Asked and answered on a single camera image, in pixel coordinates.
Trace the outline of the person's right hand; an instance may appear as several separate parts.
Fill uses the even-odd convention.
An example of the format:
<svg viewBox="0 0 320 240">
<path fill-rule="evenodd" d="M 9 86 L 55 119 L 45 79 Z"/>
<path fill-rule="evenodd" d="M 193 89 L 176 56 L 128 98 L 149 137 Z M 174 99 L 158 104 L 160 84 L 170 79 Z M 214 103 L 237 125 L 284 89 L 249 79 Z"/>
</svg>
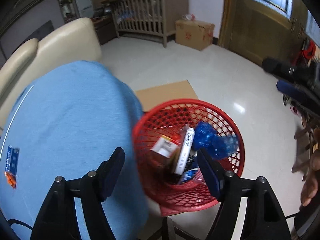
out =
<svg viewBox="0 0 320 240">
<path fill-rule="evenodd" d="M 319 171 L 319 149 L 315 150 L 310 158 L 310 170 L 300 195 L 302 206 L 309 205 L 312 198 L 317 194 L 319 182 L 316 178 L 316 171 Z"/>
</svg>

